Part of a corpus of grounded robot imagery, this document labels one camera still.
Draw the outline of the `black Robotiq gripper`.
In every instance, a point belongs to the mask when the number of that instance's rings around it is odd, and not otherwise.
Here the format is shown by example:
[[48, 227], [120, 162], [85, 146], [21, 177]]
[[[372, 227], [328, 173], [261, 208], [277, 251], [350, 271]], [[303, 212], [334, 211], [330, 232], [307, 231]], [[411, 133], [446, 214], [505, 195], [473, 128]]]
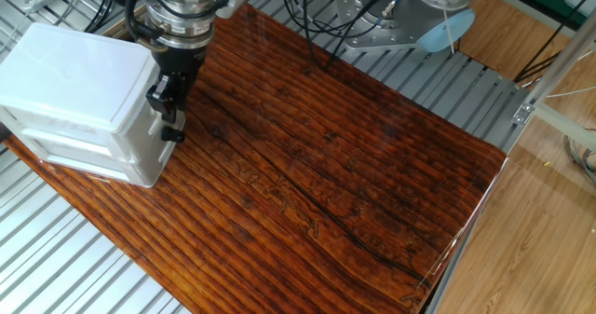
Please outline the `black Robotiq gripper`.
[[[153, 52], [152, 56], [160, 69], [159, 81], [148, 89], [146, 99], [165, 122], [172, 124], [173, 103], [177, 111], [185, 111], [188, 92], [204, 63], [206, 48], [168, 48], [165, 52]], [[169, 76], [173, 78], [173, 96], [169, 90]]]

